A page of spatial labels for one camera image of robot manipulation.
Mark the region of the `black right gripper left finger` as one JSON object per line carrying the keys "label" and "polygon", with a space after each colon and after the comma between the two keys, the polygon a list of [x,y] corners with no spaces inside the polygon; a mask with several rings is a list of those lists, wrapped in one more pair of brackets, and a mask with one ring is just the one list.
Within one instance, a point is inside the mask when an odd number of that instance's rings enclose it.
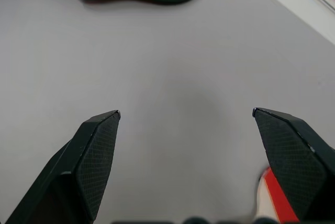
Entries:
{"label": "black right gripper left finger", "polygon": [[4,224],[93,224],[109,179],[118,110],[91,117],[48,161]]}

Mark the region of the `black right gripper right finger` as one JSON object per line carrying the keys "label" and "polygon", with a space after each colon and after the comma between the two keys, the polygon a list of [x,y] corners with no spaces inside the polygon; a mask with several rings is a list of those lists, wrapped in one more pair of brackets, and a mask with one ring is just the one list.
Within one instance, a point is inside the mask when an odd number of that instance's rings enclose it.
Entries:
{"label": "black right gripper right finger", "polygon": [[300,118],[255,108],[266,156],[298,219],[335,221],[335,149]]}

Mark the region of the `red and white object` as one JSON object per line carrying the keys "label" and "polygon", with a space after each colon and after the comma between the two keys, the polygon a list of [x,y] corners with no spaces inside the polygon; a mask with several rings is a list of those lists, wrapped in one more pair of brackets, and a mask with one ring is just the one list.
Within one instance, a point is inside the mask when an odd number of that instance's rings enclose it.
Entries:
{"label": "red and white object", "polygon": [[260,176],[256,190],[253,224],[287,224],[299,222],[279,182],[268,167]]}

